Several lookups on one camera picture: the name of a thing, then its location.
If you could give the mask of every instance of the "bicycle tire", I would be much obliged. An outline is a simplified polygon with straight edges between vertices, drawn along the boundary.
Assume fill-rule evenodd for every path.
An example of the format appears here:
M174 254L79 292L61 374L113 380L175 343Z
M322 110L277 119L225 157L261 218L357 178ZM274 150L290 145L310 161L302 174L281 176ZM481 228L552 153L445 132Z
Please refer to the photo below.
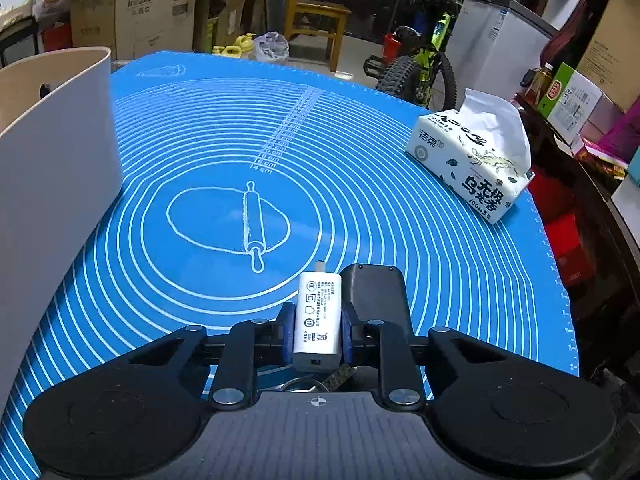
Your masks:
M432 112L441 112L443 110L451 110L456 107L458 100L458 89L456 87L456 76L447 56L443 52L437 52L434 58L435 65L438 67L433 79L435 80L438 73L442 74L444 84L444 102L442 107L436 110L430 108ZM420 78L422 67L411 56L402 56L397 58L392 64L385 68L376 90L393 95L404 101L413 104L422 104L416 99L416 89Z
M415 90L421 71L422 67L413 57L399 57L384 69L376 90L415 103Z
M431 110L432 112L442 112L444 110L452 110L456 107L458 102L458 86L456 85L456 75L453 72L453 67L445 56L444 52L437 52L435 55L435 61L439 61L438 71L433 79L435 80L437 73L442 74L442 81L444 83L444 102L441 110Z

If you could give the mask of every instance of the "blue silicone mat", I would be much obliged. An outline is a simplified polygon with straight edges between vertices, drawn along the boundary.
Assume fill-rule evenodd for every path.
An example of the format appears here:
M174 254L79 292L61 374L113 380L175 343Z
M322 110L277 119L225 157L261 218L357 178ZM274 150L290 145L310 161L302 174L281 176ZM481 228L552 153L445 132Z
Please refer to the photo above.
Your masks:
M20 367L3 478L37 476L20 428L40 391L187 324L215 334L273 319L315 260L398 266L416 333L447 325L577 374L531 195L484 222L403 152L423 109L315 73L170 52L116 72L113 99L122 193ZM290 373L262 371L260 384Z

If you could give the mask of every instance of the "cable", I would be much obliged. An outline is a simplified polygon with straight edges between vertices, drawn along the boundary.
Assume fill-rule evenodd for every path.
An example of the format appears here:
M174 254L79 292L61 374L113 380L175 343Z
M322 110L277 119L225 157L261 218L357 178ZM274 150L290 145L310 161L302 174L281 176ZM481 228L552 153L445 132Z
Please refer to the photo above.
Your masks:
M329 388L324 386L324 384L322 384L320 381L312 379L311 377L296 377L295 379L287 381L286 383L284 383L280 387L280 391L281 392L286 392L290 387L292 387L294 384L298 384L298 383L311 383L311 384L313 384L313 386L315 386L316 388L322 390L324 393L326 393L326 394L329 393Z

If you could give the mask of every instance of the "tissue box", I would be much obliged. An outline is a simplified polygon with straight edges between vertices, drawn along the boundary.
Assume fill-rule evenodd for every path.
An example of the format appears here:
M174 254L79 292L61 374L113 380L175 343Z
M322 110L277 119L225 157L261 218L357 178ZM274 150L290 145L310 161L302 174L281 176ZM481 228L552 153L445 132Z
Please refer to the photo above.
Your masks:
M455 111L418 117L405 150L493 224L533 179L518 174L490 141L465 128Z

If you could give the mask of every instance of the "red box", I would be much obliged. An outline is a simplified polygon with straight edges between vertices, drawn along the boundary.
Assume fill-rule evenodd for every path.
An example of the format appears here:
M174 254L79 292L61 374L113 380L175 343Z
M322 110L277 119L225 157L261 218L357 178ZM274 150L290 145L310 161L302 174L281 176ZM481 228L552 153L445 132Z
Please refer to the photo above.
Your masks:
M595 266L580 237L575 212L545 225L545 231L564 286L577 285L593 277Z
M536 176L527 189L533 195L533 202L540 213L543 224L548 224L574 209L573 192L558 179L547 176L537 167L531 168Z
M71 24L57 23L55 26L42 31L42 43L45 52L72 48Z

